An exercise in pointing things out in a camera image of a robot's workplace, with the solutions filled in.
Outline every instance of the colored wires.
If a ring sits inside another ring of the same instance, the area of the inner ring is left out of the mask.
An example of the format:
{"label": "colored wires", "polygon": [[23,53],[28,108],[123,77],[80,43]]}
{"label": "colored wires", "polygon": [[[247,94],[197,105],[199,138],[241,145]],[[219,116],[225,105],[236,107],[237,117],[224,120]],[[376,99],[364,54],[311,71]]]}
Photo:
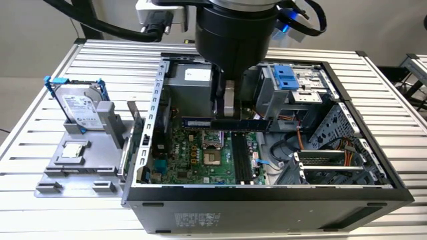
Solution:
{"label": "colored wires", "polygon": [[298,120],[298,126],[296,126],[298,144],[299,144],[299,149],[304,150],[300,128],[302,128],[302,120]]}
{"label": "colored wires", "polygon": [[[348,146],[348,147],[352,147],[352,146],[354,146],[354,144],[352,144],[352,142],[350,141],[350,139],[348,139],[347,137],[343,137],[343,138],[340,139],[339,145],[338,145],[338,147],[335,148],[335,150],[340,150],[340,149],[342,149],[343,143],[344,143],[344,146]],[[350,166],[351,166],[354,154],[355,154],[354,152],[348,151],[348,150],[344,148],[344,167],[350,167]]]}
{"label": "colored wires", "polygon": [[[255,114],[258,114],[262,118],[264,118],[264,115],[262,115],[260,113],[258,113],[253,109],[252,109],[252,112],[253,112]],[[292,120],[294,120],[294,116],[279,115],[279,119],[280,119],[280,120],[292,121]]]}

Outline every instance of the green circuit board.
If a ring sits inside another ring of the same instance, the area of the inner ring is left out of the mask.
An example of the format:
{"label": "green circuit board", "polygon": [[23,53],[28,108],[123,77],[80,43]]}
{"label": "green circuit board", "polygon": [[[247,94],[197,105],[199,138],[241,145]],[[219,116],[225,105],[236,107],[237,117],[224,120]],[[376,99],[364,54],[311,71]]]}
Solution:
{"label": "green circuit board", "polygon": [[[235,185],[235,164],[232,153],[231,132],[223,132],[223,146],[204,149],[203,141],[219,141],[217,131],[189,131],[180,128],[172,129],[169,158],[167,160],[165,173],[159,178],[151,178],[153,184],[216,184]],[[248,154],[252,161],[252,148],[256,143],[255,133],[245,135],[248,142]],[[259,168],[259,177],[253,179],[253,184],[264,183],[263,168]]]}

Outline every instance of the aluminum slotted table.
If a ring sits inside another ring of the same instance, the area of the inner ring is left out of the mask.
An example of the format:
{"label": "aluminum slotted table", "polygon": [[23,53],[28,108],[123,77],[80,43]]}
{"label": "aluminum slotted table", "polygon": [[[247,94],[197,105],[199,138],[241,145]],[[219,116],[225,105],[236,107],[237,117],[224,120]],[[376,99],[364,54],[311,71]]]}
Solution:
{"label": "aluminum slotted table", "polygon": [[[161,52],[195,53],[193,45],[88,40],[76,43],[52,77],[107,82],[123,119],[127,101],[144,117]],[[368,57],[355,51],[271,48],[268,57],[327,61],[415,202],[350,233],[287,235],[147,235],[120,198],[35,198],[33,190],[64,133],[65,116],[43,89],[0,147],[1,239],[427,239],[427,123]]]}

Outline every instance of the blue led light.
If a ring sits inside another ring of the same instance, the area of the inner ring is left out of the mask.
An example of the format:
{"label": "blue led light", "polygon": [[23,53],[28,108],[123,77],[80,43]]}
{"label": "blue led light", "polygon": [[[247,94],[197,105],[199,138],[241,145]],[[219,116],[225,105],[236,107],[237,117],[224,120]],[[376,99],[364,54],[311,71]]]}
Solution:
{"label": "blue led light", "polygon": [[[290,12],[290,18],[295,20],[296,16],[298,16],[298,13],[295,11],[291,11]],[[286,33],[288,30],[290,30],[290,25],[284,25],[282,32]]]}

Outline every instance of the white sticker on power supply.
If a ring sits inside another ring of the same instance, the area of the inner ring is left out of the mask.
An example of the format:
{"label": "white sticker on power supply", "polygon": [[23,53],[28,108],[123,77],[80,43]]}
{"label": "white sticker on power supply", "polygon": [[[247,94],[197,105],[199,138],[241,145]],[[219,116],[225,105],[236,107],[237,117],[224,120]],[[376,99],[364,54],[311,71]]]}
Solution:
{"label": "white sticker on power supply", "polygon": [[185,70],[185,81],[205,81],[211,80],[211,69],[188,68]]}
{"label": "white sticker on power supply", "polygon": [[103,123],[91,98],[81,95],[61,96],[75,122],[87,129],[103,129]]}

